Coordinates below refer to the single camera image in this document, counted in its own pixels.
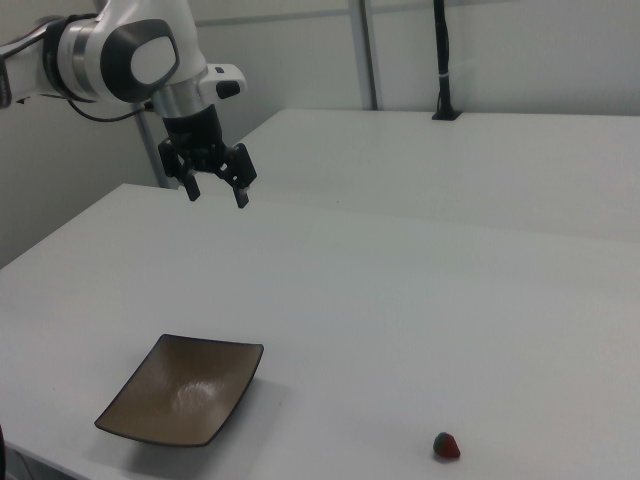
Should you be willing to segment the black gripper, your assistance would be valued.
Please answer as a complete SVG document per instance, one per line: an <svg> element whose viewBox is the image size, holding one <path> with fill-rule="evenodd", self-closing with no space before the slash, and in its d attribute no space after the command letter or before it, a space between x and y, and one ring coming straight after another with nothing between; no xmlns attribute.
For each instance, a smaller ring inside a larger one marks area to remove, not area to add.
<svg viewBox="0 0 640 480"><path fill-rule="evenodd" d="M215 173L231 186L240 209L249 203L248 191L257 172L246 146L227 147L216 107L187 117L163 118L168 137L158 145L164 173L177 180L191 202L201 195L193 169Z"/></svg>

